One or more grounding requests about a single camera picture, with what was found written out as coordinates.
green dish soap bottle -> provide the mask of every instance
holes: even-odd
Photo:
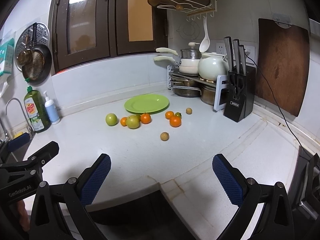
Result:
[[[31,86],[27,88],[28,93],[24,97],[24,105],[31,125],[36,133],[47,130],[51,122],[44,107],[41,94],[38,90],[33,90]]]

black power cord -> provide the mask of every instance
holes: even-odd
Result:
[[[255,66],[257,67],[257,69],[260,71],[262,77],[263,77],[263,78],[265,79],[265,81],[267,82],[267,84],[268,84],[268,86],[269,86],[269,88],[270,88],[270,90],[271,90],[273,99],[274,99],[274,101],[276,102],[276,104],[277,104],[277,106],[278,106],[278,108],[279,108],[280,113],[282,114],[282,117],[283,117],[283,119],[284,119],[284,121],[285,121],[285,124],[287,125],[287,127],[288,127],[289,131],[292,133],[292,135],[297,139],[297,141],[298,141],[298,143],[300,144],[302,150],[306,153],[306,151],[305,151],[305,149],[302,147],[302,144],[300,143],[299,139],[297,138],[297,136],[296,136],[296,135],[292,132],[292,130],[290,129],[290,127],[289,127],[289,125],[288,125],[288,123],[287,123],[287,120],[286,120],[286,118],[284,117],[284,114],[282,113],[281,108],[280,108],[280,106],[279,106],[279,104],[278,104],[278,102],[277,102],[277,100],[276,100],[276,98],[275,98],[275,95],[273,94],[273,90],[272,90],[272,88],[271,88],[268,80],[267,80],[266,77],[263,75],[261,69],[257,66],[257,64],[254,62],[254,60],[252,60],[251,58],[249,58],[249,57],[247,56],[247,54],[245,54],[245,56],[255,64]]]

oval plate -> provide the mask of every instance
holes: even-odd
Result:
[[[124,103],[124,108],[132,113],[153,113],[166,108],[169,99],[162,95],[146,94],[130,98]]]

silver knife handle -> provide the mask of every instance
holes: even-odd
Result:
[[[235,51],[235,58],[236,58],[236,67],[237,73],[240,73],[240,53],[239,53],[239,40],[233,40],[233,50]]]
[[[233,53],[232,53],[231,37],[227,36],[223,40],[224,40],[224,45],[226,46],[226,51],[227,51],[229,71],[232,71],[233,70]]]
[[[239,51],[240,51],[240,56],[241,56],[241,63],[242,63],[242,71],[243,74],[245,75],[247,72],[247,63],[245,61],[245,52],[244,52],[244,45],[239,46]]]

wall socket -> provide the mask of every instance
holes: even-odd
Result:
[[[226,46],[224,45],[224,43],[217,43],[216,49],[217,49],[216,52],[218,54],[223,54],[223,55],[227,54]],[[244,45],[244,51],[245,51],[245,53],[246,53],[246,55],[248,57],[250,57],[253,60],[255,60],[255,47],[254,46]],[[234,52],[234,50],[232,50],[232,52],[233,52],[233,59],[235,60],[235,52]],[[253,64],[253,62],[251,60],[249,60],[248,58],[246,58],[246,62]]]

